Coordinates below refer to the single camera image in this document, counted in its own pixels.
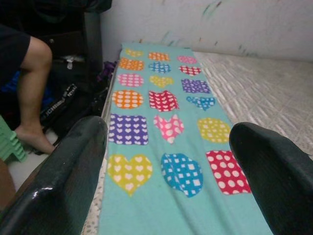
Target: polka dot heart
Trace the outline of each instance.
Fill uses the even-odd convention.
[[[160,61],[170,61],[170,56],[166,53],[161,52],[150,52],[149,53],[150,60],[160,60]]]
[[[150,76],[150,82],[160,88],[174,84],[174,80],[171,77]]]
[[[134,109],[142,105],[143,97],[138,92],[122,90],[112,94],[112,101],[121,109]]]
[[[195,76],[195,75],[198,75],[199,73],[201,73],[201,68],[199,68],[199,67],[188,67],[186,65],[180,66],[179,70],[182,71],[183,73],[189,75],[189,76]]]
[[[182,62],[182,63],[186,63],[186,64],[196,64],[197,63],[197,60],[195,59],[195,57],[192,57],[192,56],[181,55],[181,56],[177,57],[177,60]]]
[[[134,70],[141,71],[144,68],[145,63],[141,60],[129,60],[125,57],[122,57],[119,67],[125,70]]]
[[[206,157],[224,194],[251,192],[246,176],[231,151],[209,151]]]
[[[143,51],[141,51],[141,50],[131,50],[129,48],[125,49],[125,53],[127,55],[130,55],[131,57],[139,57],[139,56],[143,55]]]
[[[215,118],[198,120],[201,137],[213,143],[228,143],[230,127],[227,123]]]
[[[149,91],[150,107],[157,109],[159,112],[168,112],[174,109],[179,109],[176,96],[169,91],[160,93]]]
[[[116,144],[148,144],[147,120],[143,116],[111,114],[109,141]]]
[[[158,73],[167,73],[172,70],[169,64],[161,63],[160,61],[149,64],[149,69]]]
[[[111,179],[131,197],[151,178],[153,168],[143,154],[133,156],[130,161],[124,155],[114,154],[110,156],[107,171]]]
[[[122,86],[127,87],[140,87],[143,84],[142,76],[136,73],[119,74],[117,80]]]
[[[184,125],[176,114],[168,121],[155,116],[153,123],[161,131],[162,137],[170,144],[174,143],[176,136],[184,131]]]
[[[184,79],[181,84],[186,93],[211,93],[206,81]]]
[[[204,111],[215,105],[215,98],[213,97],[190,97],[188,96],[186,100],[192,104],[195,104],[198,108]]]
[[[184,154],[164,154],[161,170],[165,182],[187,197],[197,195],[202,189],[203,175],[199,164]]]

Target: heart with white squares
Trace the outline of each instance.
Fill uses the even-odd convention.
[[[195,196],[202,189],[203,175],[198,162],[184,154],[164,154],[161,170],[165,182],[187,197]]]

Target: green stool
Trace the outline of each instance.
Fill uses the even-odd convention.
[[[8,127],[0,115],[0,159],[5,161],[11,154],[20,162],[26,159],[26,153],[16,133]]]

